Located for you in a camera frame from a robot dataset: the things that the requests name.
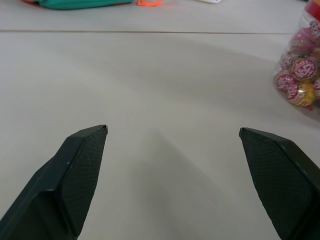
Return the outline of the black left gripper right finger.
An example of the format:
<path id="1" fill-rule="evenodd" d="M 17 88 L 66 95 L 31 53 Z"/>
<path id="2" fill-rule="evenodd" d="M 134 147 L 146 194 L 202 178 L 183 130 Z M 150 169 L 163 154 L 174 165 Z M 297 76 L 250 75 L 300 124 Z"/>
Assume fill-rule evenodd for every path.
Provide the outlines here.
<path id="1" fill-rule="evenodd" d="M 291 140 L 239 131 L 258 197 L 281 240 L 320 240 L 320 168 Z"/>

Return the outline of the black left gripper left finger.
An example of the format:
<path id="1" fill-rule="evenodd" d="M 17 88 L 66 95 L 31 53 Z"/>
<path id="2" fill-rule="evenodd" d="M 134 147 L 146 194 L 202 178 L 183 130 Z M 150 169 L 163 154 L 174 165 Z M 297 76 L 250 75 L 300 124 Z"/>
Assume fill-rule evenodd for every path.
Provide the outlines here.
<path id="1" fill-rule="evenodd" d="M 78 240 L 98 183 L 108 127 L 68 136 L 0 219 L 0 240 Z"/>

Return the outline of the red white round candy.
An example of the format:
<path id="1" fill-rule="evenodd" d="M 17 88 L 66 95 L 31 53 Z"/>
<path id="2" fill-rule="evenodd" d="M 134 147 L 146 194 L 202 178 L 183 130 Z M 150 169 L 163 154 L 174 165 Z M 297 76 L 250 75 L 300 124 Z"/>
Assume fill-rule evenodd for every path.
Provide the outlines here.
<path id="1" fill-rule="evenodd" d="M 299 92 L 300 84 L 294 83 L 289 86 L 288 91 L 287 91 L 287 99 L 289 101 L 293 100 Z"/>
<path id="2" fill-rule="evenodd" d="M 295 78 L 293 75 L 287 70 L 281 70 L 275 77 L 274 77 L 276 88 L 284 93 L 287 93 L 289 87 L 296 83 Z"/>
<path id="3" fill-rule="evenodd" d="M 283 53 L 279 60 L 279 65 L 282 70 L 288 70 L 292 67 L 295 60 L 296 56 L 294 54 Z"/>
<path id="4" fill-rule="evenodd" d="M 317 72 L 317 64 L 312 58 L 299 57 L 292 66 L 292 75 L 300 82 L 311 79 Z"/>

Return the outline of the yellow orange candy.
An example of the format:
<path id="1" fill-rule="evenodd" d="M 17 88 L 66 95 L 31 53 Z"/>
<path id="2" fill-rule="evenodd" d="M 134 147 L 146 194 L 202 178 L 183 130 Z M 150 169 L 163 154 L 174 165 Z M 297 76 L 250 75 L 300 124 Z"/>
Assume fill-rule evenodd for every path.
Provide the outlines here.
<path id="1" fill-rule="evenodd" d="M 308 107 L 316 100 L 314 85 L 310 82 L 300 84 L 298 89 L 298 103 L 299 107 Z"/>

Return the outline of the clear jar of candies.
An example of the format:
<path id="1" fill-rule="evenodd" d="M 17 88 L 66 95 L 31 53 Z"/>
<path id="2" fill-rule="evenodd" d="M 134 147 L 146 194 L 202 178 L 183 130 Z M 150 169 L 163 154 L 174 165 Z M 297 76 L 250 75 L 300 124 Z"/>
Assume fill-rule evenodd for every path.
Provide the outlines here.
<path id="1" fill-rule="evenodd" d="M 320 112 L 320 0 L 308 0 L 276 65 L 273 82 L 291 105 Z"/>

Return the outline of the teal fabric pouch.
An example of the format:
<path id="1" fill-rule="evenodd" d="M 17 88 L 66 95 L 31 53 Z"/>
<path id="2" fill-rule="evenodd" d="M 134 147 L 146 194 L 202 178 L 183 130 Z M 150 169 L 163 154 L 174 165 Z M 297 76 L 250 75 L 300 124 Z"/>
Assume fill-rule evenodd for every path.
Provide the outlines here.
<path id="1" fill-rule="evenodd" d="M 21 0 L 52 10 L 81 10 L 130 4 L 134 0 Z"/>

